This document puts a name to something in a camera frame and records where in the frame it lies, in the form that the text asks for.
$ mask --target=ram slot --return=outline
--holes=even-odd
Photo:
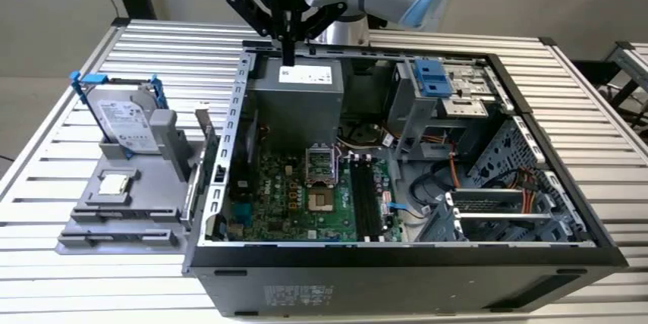
[[[359,240],[369,237],[370,241],[377,241],[381,235],[381,215],[373,193],[371,163],[365,160],[353,161],[350,173],[357,237]]]

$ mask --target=green circuit board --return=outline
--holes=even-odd
[[[390,193],[383,161],[371,164],[375,204],[381,191]],[[338,182],[331,189],[305,185],[305,157],[261,153],[250,218],[229,229],[243,241],[357,242],[351,174],[347,159],[338,160]],[[399,241],[397,224],[382,232],[385,241]]]

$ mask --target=motherboard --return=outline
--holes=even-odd
[[[233,204],[229,239],[401,240],[397,216],[386,207],[393,190],[385,161],[339,158],[329,151],[329,159],[321,148],[299,155],[259,153],[254,193]],[[334,176],[323,178],[326,171]]]

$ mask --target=label sticker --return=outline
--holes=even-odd
[[[333,285],[267,285],[263,286],[265,304],[271,307],[330,305]]]
[[[319,85],[330,85],[333,83],[330,67],[307,66],[302,64],[281,66],[279,83],[314,83]]]
[[[393,143],[393,136],[390,133],[385,134],[385,138],[382,138],[382,146],[389,147]]]
[[[141,107],[115,100],[101,100],[97,104],[117,143],[135,153],[158,152]]]

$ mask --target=aluminum slatted table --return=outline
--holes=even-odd
[[[190,139],[209,102],[221,128],[243,26],[133,20],[111,27],[82,72],[165,84]],[[629,269],[529,314],[277,319],[277,322],[648,321],[648,151],[555,46],[533,38],[373,31],[371,44],[499,56],[557,153],[629,261]],[[58,256],[57,235],[99,157],[98,128],[66,90],[0,181],[0,322],[217,322],[179,255]]]

